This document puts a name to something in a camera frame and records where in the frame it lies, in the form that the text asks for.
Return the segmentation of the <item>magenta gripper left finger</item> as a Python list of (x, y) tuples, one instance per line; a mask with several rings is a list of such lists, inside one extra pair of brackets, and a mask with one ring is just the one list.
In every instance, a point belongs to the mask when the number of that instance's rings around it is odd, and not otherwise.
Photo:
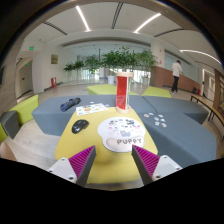
[(91, 146), (70, 158), (61, 158), (48, 171), (81, 187), (86, 185), (96, 157), (95, 146)]

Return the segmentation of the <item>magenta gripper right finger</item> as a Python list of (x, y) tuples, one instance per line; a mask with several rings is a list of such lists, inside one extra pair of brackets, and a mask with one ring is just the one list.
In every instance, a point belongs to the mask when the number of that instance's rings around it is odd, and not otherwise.
[(182, 169), (168, 155), (158, 156), (139, 146), (132, 146), (132, 157), (144, 185), (148, 185)]

